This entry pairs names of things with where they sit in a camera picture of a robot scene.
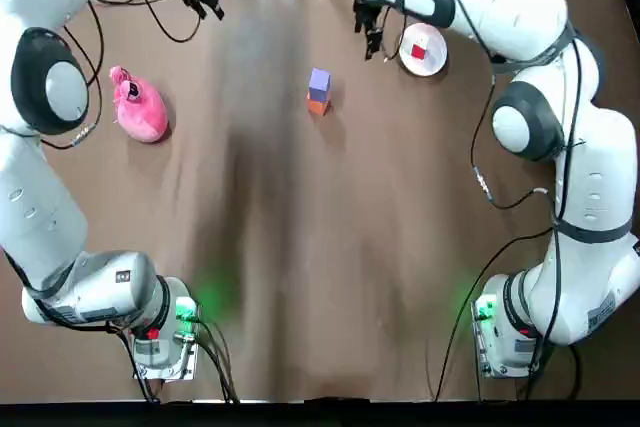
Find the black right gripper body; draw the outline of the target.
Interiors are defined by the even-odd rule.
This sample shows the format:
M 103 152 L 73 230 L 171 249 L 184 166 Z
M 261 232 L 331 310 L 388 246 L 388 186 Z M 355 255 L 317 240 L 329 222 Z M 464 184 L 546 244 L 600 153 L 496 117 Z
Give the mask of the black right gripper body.
M 380 29 L 378 17 L 381 13 L 381 7 L 369 3 L 367 0 L 354 0 L 354 18 L 359 18 L 362 22 L 362 31 L 369 29 Z

